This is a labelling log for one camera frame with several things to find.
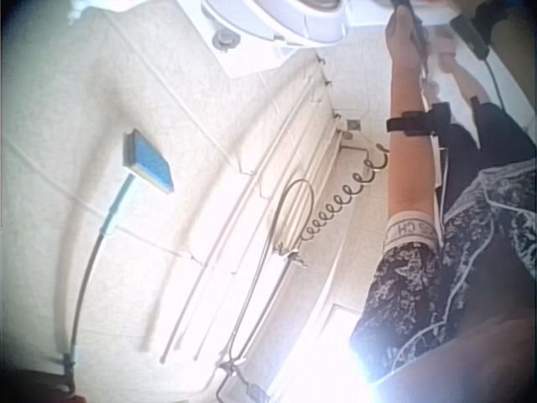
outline coiled wire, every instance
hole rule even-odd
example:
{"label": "coiled wire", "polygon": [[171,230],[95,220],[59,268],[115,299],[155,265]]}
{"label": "coiled wire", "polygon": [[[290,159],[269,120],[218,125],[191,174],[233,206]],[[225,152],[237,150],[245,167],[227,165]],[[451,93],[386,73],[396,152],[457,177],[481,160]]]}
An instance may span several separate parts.
{"label": "coiled wire", "polygon": [[311,241],[316,234],[318,234],[322,228],[326,227],[326,224],[333,220],[337,213],[341,212],[345,206],[351,204],[352,199],[358,196],[363,191],[363,187],[373,183],[377,172],[385,169],[388,166],[388,153],[389,150],[385,149],[381,144],[375,144],[377,149],[383,153],[383,163],[381,165],[375,165],[370,159],[369,156],[363,161],[363,164],[371,170],[371,176],[368,179],[363,179],[360,174],[354,172],[352,174],[352,179],[357,182],[360,187],[357,190],[353,190],[350,185],[343,185],[341,188],[343,193],[348,196],[344,199],[345,196],[334,195],[333,201],[334,204],[327,203],[325,204],[325,210],[317,214],[318,218],[315,218],[311,221],[311,225],[305,229],[305,233],[302,233],[301,239],[304,242]]}

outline person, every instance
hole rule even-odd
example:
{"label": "person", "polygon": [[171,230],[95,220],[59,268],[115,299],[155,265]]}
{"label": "person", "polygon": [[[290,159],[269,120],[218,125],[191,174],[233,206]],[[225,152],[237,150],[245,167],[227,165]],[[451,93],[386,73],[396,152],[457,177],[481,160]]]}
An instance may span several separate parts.
{"label": "person", "polygon": [[[428,103],[440,101],[434,85],[420,83],[413,29],[405,7],[386,27],[392,117],[423,111],[422,87]],[[535,146],[457,63],[446,31],[435,34],[440,68],[473,105],[480,144],[456,122],[441,139],[440,236],[430,137],[391,133],[383,257],[350,348],[380,402],[513,401],[535,379]],[[520,278],[524,292],[489,292],[481,304],[489,312],[474,309],[468,321],[489,278]]]}

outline dark patterned clothing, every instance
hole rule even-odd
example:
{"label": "dark patterned clothing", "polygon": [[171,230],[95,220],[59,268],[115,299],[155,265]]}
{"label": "dark patterned clothing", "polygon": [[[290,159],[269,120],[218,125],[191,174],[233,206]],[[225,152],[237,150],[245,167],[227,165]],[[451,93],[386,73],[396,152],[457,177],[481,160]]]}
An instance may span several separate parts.
{"label": "dark patterned clothing", "polygon": [[[531,147],[535,156],[533,143]],[[535,280],[535,158],[518,162],[515,155],[513,163],[497,167],[490,154],[470,152],[481,153],[485,168],[472,173],[459,166],[465,177],[448,177],[448,190],[454,181],[459,187],[461,181],[469,185],[460,187],[457,197],[449,195],[441,247],[424,214],[403,212],[388,223],[383,258],[350,340],[369,381],[384,378],[456,336],[472,273],[486,269],[476,268],[475,259],[495,233],[502,234]],[[457,158],[461,154],[452,153],[451,161]]]}

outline blue sponge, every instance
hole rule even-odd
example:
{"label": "blue sponge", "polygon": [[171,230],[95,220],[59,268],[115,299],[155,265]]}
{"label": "blue sponge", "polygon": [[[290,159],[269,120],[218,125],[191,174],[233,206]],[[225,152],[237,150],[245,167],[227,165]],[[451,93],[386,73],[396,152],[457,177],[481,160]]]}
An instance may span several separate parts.
{"label": "blue sponge", "polygon": [[174,191],[168,162],[137,129],[125,136],[123,145],[125,167],[165,193]]}

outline sleeve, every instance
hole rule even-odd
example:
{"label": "sleeve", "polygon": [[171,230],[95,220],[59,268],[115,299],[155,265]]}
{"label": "sleeve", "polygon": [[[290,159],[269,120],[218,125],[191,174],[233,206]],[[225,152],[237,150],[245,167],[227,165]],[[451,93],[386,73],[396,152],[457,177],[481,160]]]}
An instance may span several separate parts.
{"label": "sleeve", "polygon": [[437,319],[437,249],[438,236],[429,216],[401,212],[389,220],[383,257],[350,339],[368,382],[382,379],[434,344],[421,343],[412,347],[414,351],[401,353]]}

